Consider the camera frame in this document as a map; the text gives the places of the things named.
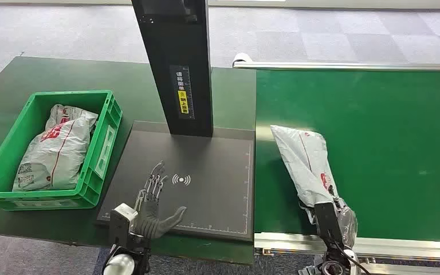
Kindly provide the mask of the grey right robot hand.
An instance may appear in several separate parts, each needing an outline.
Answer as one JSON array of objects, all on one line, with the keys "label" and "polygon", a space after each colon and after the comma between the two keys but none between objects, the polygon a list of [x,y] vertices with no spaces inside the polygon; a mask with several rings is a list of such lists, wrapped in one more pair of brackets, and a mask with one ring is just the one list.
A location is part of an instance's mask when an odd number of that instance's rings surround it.
[{"label": "grey right robot hand", "polygon": [[343,246],[352,249],[358,233],[358,220],[355,212],[338,196],[337,189],[331,185],[328,189],[336,206],[336,215]]}]

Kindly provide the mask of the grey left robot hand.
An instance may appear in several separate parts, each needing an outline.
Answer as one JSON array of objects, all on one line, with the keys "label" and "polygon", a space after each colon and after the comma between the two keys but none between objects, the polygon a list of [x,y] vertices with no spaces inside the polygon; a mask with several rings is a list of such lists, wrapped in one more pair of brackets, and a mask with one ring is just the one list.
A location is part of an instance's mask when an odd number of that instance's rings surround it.
[{"label": "grey left robot hand", "polygon": [[137,218],[133,225],[133,232],[148,239],[157,239],[177,226],[183,219],[187,207],[181,206],[176,212],[166,218],[158,216],[160,194],[164,181],[168,178],[164,174],[164,161],[158,162],[147,177],[144,187],[139,190],[134,209]]}]

